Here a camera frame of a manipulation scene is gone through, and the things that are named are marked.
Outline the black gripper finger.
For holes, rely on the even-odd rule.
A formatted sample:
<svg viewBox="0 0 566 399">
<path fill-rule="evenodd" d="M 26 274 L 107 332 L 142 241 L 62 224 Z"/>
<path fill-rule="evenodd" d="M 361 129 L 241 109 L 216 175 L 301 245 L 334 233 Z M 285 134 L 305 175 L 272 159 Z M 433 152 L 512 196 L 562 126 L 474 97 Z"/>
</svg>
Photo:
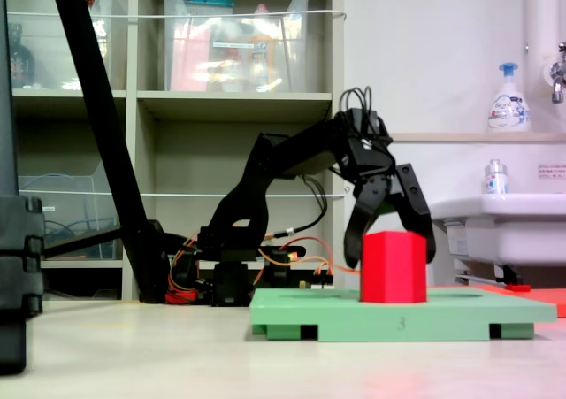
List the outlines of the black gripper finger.
<svg viewBox="0 0 566 399">
<path fill-rule="evenodd" d="M 397 165 L 394 181 L 390 192 L 394 211 L 407 231 L 425 239 L 426 263 L 430 264 L 436 254 L 432 217 L 412 165 Z"/>
<path fill-rule="evenodd" d="M 351 269 L 361 260 L 363 236 L 379 216 L 394 212 L 388 201 L 391 187 L 391 178 L 385 175 L 372 176 L 355 186 L 356 202 L 344 234 L 344 257 Z"/>
</svg>

